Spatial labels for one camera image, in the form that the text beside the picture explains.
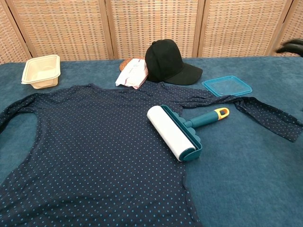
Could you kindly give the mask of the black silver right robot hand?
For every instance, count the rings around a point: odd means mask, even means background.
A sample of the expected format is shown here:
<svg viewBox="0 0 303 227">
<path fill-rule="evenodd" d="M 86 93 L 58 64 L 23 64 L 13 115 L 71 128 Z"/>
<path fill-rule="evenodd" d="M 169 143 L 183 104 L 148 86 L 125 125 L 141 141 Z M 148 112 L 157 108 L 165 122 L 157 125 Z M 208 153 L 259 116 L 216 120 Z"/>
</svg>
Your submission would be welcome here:
<svg viewBox="0 0 303 227">
<path fill-rule="evenodd" d="M 281 47 L 275 50 L 275 53 L 293 53 L 303 57 L 303 39 L 295 38 L 282 43 Z"/>
</svg>

